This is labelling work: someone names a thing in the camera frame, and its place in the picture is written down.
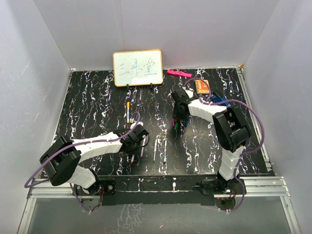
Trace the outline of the white pen yellow tip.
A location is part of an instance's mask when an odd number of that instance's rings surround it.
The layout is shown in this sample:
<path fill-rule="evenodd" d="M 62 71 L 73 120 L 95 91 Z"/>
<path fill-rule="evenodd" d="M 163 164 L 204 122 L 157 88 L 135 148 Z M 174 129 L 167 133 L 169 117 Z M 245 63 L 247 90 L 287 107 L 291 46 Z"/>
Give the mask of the white pen yellow tip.
<path fill-rule="evenodd" d="M 127 107 L 127 124 L 130 123 L 130 108 Z"/>

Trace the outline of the white pen red tip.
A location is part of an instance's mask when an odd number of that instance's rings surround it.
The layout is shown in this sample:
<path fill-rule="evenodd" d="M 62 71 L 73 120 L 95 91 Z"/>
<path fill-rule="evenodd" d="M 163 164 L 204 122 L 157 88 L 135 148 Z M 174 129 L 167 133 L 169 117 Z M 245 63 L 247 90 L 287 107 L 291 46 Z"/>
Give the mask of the white pen red tip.
<path fill-rule="evenodd" d="M 130 161 L 130 164 L 133 164 L 133 162 L 134 162 L 134 158 L 135 158 L 135 155 L 132 155 L 132 156 L 131 156 L 131 161 Z"/>

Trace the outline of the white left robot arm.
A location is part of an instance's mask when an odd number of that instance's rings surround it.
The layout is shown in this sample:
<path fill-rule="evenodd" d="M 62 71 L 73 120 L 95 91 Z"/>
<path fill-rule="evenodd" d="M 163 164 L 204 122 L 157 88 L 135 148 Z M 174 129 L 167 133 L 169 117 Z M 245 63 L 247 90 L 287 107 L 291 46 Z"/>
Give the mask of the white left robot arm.
<path fill-rule="evenodd" d="M 87 139 L 70 139 L 62 136 L 41 156 L 43 166 L 53 186 L 73 183 L 89 194 L 100 191 L 101 183 L 96 173 L 79 164 L 90 158 L 124 152 L 134 155 L 140 151 L 149 133 L 142 123 L 130 129 L 120 129 L 102 136 Z"/>

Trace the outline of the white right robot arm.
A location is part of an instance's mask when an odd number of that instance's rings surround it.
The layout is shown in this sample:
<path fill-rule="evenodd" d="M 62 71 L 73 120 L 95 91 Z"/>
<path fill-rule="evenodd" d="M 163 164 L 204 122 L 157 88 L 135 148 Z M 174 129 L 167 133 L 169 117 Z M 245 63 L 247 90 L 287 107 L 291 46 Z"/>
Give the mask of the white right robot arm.
<path fill-rule="evenodd" d="M 234 177 L 239 174 L 238 161 L 246 142 L 252 135 L 240 107 L 226 107 L 207 103 L 178 89 L 171 93 L 174 100 L 173 120 L 185 129 L 191 117 L 199 117 L 214 124 L 217 140 L 222 147 L 217 187 L 222 193 L 234 189 Z"/>

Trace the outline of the white pen purple tip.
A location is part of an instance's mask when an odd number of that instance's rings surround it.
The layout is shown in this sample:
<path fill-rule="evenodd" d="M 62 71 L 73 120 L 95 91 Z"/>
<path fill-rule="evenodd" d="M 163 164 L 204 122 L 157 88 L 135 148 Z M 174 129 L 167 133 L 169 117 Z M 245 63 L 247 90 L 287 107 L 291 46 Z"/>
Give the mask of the white pen purple tip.
<path fill-rule="evenodd" d="M 143 157 L 144 147 L 146 146 L 147 141 L 148 141 L 148 137 L 145 137 L 145 138 L 143 139 L 142 146 L 141 146 L 141 150 L 140 150 L 140 158 Z"/>

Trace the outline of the white pen green tip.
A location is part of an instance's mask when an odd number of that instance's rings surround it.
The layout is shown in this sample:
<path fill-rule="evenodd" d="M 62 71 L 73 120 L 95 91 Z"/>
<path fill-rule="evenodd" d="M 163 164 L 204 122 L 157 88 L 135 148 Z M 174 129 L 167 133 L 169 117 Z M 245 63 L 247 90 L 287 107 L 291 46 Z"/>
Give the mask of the white pen green tip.
<path fill-rule="evenodd" d="M 154 145 L 154 154 L 153 154 L 153 163 L 156 162 L 156 152 L 157 152 L 157 146 L 158 146 L 158 138 L 155 139 L 155 145 Z"/>

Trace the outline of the white pen blue tip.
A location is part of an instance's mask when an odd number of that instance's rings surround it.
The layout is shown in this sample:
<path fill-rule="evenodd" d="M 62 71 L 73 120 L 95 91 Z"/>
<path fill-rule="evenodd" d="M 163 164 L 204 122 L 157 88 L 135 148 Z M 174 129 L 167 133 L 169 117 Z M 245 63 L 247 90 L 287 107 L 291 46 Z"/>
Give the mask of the white pen blue tip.
<path fill-rule="evenodd" d="M 167 162 L 167 139 L 165 139 L 165 143 L 164 143 L 163 164 L 166 164 L 166 162 Z"/>

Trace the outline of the orange spiral notebook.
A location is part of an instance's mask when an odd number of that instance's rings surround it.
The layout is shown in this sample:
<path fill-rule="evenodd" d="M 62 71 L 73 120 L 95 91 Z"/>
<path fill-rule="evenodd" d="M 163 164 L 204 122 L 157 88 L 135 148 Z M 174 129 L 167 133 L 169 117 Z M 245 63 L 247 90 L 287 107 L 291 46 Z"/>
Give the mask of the orange spiral notebook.
<path fill-rule="evenodd" d="M 208 80 L 204 79 L 196 79 L 195 80 L 195 88 L 197 94 L 209 94 L 209 82 Z"/>

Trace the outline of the blue stapler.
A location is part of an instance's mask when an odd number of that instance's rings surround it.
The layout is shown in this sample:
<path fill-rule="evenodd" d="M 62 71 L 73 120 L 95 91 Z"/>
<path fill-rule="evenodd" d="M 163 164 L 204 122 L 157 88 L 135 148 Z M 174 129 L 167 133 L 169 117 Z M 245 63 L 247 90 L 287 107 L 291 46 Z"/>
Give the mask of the blue stapler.
<path fill-rule="evenodd" d="M 226 101 L 227 99 L 218 90 L 214 90 L 212 91 L 212 100 L 214 101 L 214 103 L 219 103 L 222 101 Z M 231 107 L 231 104 L 228 102 L 225 102 L 225 103 L 220 104 L 220 106 Z"/>

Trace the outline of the pink plastic clip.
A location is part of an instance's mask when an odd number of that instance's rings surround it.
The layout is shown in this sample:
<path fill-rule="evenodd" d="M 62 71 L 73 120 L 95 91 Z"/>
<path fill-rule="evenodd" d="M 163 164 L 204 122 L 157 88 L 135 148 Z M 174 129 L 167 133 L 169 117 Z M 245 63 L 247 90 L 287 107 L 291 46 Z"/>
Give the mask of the pink plastic clip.
<path fill-rule="evenodd" d="M 167 74 L 174 75 L 174 76 L 181 76 L 181 77 L 185 77 L 185 78 L 191 78 L 192 77 L 192 74 L 190 74 L 190 73 L 185 73 L 182 71 L 174 71 L 174 70 L 170 70 L 170 69 L 167 70 Z"/>

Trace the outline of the black front mounting rail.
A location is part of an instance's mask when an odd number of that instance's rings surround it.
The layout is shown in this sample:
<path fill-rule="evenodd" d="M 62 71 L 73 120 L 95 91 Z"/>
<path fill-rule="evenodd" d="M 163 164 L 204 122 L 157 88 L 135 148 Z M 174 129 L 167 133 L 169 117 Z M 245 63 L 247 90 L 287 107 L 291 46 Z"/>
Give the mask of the black front mounting rail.
<path fill-rule="evenodd" d="M 102 204 L 200 204 L 213 206 L 222 194 L 214 175 L 114 175 L 100 176 Z"/>

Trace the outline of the white board with yellow frame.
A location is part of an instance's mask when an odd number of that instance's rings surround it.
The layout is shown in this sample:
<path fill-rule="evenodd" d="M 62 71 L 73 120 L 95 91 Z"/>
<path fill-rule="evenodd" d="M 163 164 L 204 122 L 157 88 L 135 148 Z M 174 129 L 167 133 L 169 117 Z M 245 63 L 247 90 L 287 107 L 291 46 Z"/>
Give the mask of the white board with yellow frame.
<path fill-rule="evenodd" d="M 117 87 L 162 84 L 162 52 L 159 49 L 115 52 L 113 71 Z"/>

